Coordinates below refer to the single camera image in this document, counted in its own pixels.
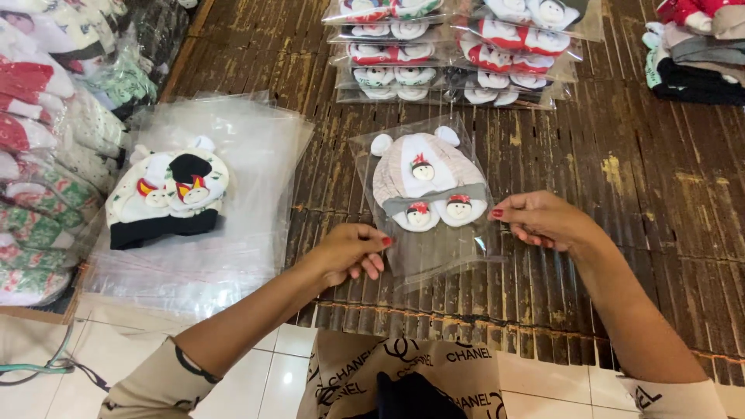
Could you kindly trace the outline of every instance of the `sleeve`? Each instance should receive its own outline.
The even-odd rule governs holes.
[[[220,381],[168,338],[132,374],[116,383],[99,419],[188,419]]]
[[[726,419],[714,382],[658,384],[619,377],[646,419]]]

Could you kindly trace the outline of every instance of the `white tile floor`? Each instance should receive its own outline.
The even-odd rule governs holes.
[[[81,309],[69,354],[110,385],[125,377],[179,327],[157,319],[155,328],[116,324],[116,316]],[[131,316],[126,323],[129,326]],[[57,349],[66,327],[0,316],[0,363],[43,364]],[[199,405],[195,419],[291,419],[305,385],[315,330],[282,325],[251,350]],[[561,367],[499,353],[504,403],[511,419],[633,419],[634,404],[614,373],[599,368]],[[26,373],[4,374],[11,381]],[[745,389],[720,386],[729,416],[745,419]],[[95,418],[103,390],[81,372],[42,376],[16,387],[0,387],[0,411],[13,419]]]

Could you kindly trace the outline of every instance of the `beige shirt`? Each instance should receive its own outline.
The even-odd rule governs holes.
[[[505,419],[497,358],[485,347],[383,339],[320,330],[299,419],[342,419],[375,408],[376,375],[417,372],[474,419]],[[643,418],[724,419],[714,383],[655,384],[619,377]],[[100,419],[188,419],[219,379],[193,363],[169,338],[112,387]]]

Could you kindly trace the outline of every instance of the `woman's left hand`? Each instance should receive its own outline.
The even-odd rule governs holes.
[[[369,225],[342,224],[331,230],[301,263],[320,274],[329,287],[343,283],[347,274],[359,278],[363,270],[370,279],[377,280],[384,270],[378,253],[392,243],[390,237]]]

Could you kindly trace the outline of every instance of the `cable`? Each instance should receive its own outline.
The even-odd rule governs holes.
[[[0,365],[0,376],[2,374],[5,374],[10,371],[34,371],[33,374],[30,376],[19,379],[18,381],[0,381],[0,387],[8,387],[11,385],[20,385],[25,382],[29,382],[36,378],[39,374],[70,374],[72,371],[75,371],[75,366],[68,360],[64,359],[63,365],[57,365],[54,364],[57,363],[57,360],[60,358],[60,355],[62,355],[63,352],[65,352],[65,349],[67,348],[67,344],[70,342],[70,337],[72,336],[72,327],[75,324],[75,321],[70,321],[70,324],[67,326],[67,331],[65,332],[65,338],[62,340],[62,344],[60,345],[60,348],[57,349],[57,352],[54,354],[54,356],[47,361],[46,365],[39,366],[39,365],[33,365],[33,364],[10,364],[10,365]]]

